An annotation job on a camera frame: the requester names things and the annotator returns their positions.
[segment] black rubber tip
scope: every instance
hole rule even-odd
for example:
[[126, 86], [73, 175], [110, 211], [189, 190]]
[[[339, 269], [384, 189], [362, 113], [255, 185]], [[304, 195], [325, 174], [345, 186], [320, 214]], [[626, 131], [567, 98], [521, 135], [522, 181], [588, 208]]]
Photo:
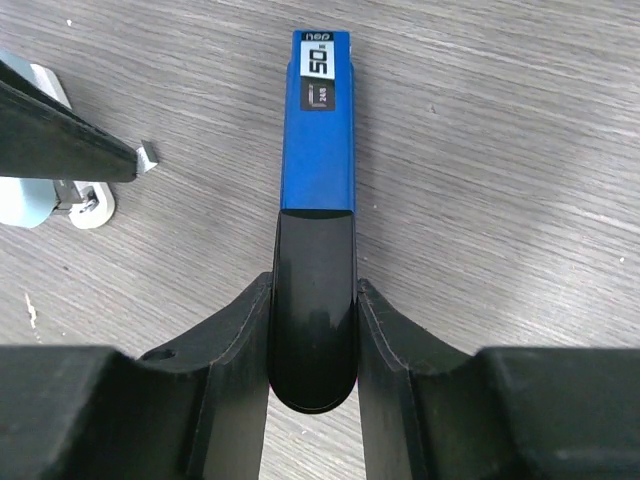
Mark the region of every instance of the black rubber tip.
[[269, 321], [269, 380], [293, 410], [340, 405], [358, 371], [352, 212], [283, 210]]

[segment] light blue object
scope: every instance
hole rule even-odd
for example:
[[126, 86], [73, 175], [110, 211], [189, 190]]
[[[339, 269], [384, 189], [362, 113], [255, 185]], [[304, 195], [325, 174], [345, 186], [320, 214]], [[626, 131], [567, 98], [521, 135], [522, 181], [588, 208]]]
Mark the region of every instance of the light blue object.
[[292, 47], [280, 208], [355, 212], [349, 33], [296, 31]]
[[[2, 49], [0, 60], [38, 87], [28, 61]], [[56, 203], [52, 180], [0, 177], [0, 223], [37, 227], [51, 215]]]

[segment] black plastic part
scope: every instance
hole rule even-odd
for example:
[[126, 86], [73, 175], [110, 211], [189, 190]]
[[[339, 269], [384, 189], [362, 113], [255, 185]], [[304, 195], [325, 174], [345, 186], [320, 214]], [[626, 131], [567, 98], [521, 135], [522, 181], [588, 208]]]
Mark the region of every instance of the black plastic part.
[[0, 176], [130, 182], [136, 151], [0, 61]]
[[[263, 274], [142, 361], [0, 348], [0, 478], [257, 480], [269, 300]], [[640, 350], [468, 357], [366, 280], [358, 312], [368, 480], [640, 478]]]
[[142, 361], [0, 348], [0, 478], [257, 479], [269, 298], [263, 274]]
[[269, 322], [269, 380], [303, 413], [348, 396], [358, 369], [355, 225], [351, 212], [283, 210]]
[[368, 480], [640, 478], [640, 351], [491, 348], [468, 358], [358, 295]]

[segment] wood grain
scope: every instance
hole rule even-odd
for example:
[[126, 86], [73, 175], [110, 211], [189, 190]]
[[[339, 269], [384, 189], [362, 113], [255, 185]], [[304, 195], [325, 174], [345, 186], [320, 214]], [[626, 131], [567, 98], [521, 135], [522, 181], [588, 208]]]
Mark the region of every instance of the wood grain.
[[[139, 354], [269, 269], [290, 33], [316, 27], [353, 34], [361, 275], [468, 352], [637, 347], [640, 6], [320, 5], [0, 0], [0, 46], [162, 161], [100, 230], [0, 227], [0, 340]], [[356, 394], [318, 417], [274, 399], [261, 477], [364, 478], [358, 422]]]

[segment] wooden surface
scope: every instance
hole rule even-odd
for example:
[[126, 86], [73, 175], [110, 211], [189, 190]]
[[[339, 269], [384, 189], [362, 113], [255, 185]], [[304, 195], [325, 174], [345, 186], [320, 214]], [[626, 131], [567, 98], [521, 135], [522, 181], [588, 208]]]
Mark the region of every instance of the wooden surface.
[[[639, 346], [639, 18], [613, 0], [0, 0], [0, 46], [162, 162], [100, 230], [0, 228], [0, 340], [140, 354], [269, 269], [290, 34], [318, 27], [353, 34], [362, 276], [468, 352]], [[262, 478], [362, 479], [358, 416], [355, 394], [319, 417], [272, 399]]]

